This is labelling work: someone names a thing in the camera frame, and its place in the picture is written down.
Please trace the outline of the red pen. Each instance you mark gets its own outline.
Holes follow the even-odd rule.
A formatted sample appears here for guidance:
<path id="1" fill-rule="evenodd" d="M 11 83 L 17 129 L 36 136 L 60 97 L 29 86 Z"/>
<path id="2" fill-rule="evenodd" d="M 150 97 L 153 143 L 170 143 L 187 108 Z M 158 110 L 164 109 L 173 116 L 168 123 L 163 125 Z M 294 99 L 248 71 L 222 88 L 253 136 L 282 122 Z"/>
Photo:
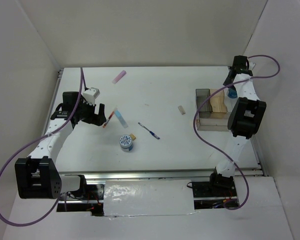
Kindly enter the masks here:
<path id="1" fill-rule="evenodd" d="M 105 123 L 103 124 L 102 128 L 105 128 L 108 123 L 110 122 L 111 118 L 115 115 L 115 112 L 117 111 L 117 108 L 114 108 L 109 117 L 106 119 Z"/>

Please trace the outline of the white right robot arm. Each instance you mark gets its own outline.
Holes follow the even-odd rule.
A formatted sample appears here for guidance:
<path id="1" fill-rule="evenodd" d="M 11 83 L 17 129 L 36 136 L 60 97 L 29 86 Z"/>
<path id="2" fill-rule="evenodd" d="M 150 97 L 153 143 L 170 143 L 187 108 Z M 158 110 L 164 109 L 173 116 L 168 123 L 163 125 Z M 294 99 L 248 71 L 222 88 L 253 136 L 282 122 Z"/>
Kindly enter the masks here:
<path id="1" fill-rule="evenodd" d="M 248 58 L 235 56 L 223 85 L 235 84 L 229 89 L 236 92 L 237 100 L 227 122 L 231 135 L 222 151 L 225 158 L 209 178 L 208 190 L 213 196 L 220 196 L 232 187 L 241 152 L 248 140 L 258 132 L 267 107 L 257 96 L 252 77 Z"/>

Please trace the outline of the blue white jar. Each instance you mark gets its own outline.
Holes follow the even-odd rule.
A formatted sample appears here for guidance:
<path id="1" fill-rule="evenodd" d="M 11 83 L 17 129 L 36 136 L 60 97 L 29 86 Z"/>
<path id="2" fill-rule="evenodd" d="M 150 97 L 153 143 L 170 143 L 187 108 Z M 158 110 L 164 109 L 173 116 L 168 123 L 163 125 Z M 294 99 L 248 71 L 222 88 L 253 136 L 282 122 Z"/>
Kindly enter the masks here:
<path id="1" fill-rule="evenodd" d="M 119 146 L 121 148 L 122 151 L 124 152 L 130 152 L 133 150 L 133 139 L 131 138 L 130 135 L 122 135 L 119 138 Z"/>
<path id="2" fill-rule="evenodd" d="M 238 97 L 237 90 L 234 86 L 228 88 L 227 96 L 230 99 L 236 99 Z"/>

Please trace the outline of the blue glue stick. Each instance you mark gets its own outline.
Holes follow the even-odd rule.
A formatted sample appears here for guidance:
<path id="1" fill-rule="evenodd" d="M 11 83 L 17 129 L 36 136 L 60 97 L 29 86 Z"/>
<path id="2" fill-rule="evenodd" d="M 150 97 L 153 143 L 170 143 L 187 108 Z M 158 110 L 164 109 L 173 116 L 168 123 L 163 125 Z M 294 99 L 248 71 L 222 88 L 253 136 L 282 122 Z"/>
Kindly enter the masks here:
<path id="1" fill-rule="evenodd" d="M 117 117 L 117 119 L 119 120 L 119 122 L 120 122 L 120 124 L 122 125 L 123 128 L 126 129 L 126 128 L 129 127 L 128 124 L 127 124 L 127 122 L 125 121 L 125 119 L 123 118 L 122 114 L 119 112 L 118 109 L 116 109 L 114 111 L 114 114 Z"/>

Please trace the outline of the blue pen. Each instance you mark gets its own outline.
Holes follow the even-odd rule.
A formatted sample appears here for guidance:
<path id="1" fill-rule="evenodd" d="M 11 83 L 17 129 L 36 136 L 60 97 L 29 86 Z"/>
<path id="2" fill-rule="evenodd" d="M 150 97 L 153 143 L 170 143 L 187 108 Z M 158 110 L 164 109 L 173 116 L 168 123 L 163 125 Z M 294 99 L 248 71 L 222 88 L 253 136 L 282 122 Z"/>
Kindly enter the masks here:
<path id="1" fill-rule="evenodd" d="M 145 130 L 147 130 L 155 139 L 160 140 L 160 137 L 157 136 L 153 131 L 151 131 L 150 129 L 148 129 L 147 127 L 145 127 L 142 123 L 138 122 L 138 124 L 144 128 Z"/>

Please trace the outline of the pink glue stick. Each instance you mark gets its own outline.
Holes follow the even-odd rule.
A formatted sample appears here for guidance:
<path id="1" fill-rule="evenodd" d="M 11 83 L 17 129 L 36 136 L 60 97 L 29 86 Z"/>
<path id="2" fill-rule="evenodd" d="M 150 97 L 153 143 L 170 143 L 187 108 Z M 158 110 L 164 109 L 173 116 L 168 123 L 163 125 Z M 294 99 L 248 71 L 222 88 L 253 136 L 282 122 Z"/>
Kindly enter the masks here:
<path id="1" fill-rule="evenodd" d="M 127 74 L 127 72 L 125 70 L 122 70 L 111 82 L 113 84 L 116 84 L 119 80 L 121 80 L 125 75 Z"/>

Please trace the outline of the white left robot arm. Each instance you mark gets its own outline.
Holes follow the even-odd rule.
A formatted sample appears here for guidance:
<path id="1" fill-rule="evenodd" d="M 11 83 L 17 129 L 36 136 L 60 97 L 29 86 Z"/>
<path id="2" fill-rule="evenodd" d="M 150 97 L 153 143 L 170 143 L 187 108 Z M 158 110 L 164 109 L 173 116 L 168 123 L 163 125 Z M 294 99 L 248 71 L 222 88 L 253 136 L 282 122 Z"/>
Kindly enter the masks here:
<path id="1" fill-rule="evenodd" d="M 60 176 L 55 163 L 68 136 L 79 122 L 102 126 L 106 122 L 104 104 L 96 105 L 97 88 L 83 93 L 66 91 L 50 117 L 47 137 L 26 157 L 14 165 L 19 197 L 22 199 L 56 199 L 71 192 L 78 200 L 87 197 L 89 187 L 79 175 Z"/>

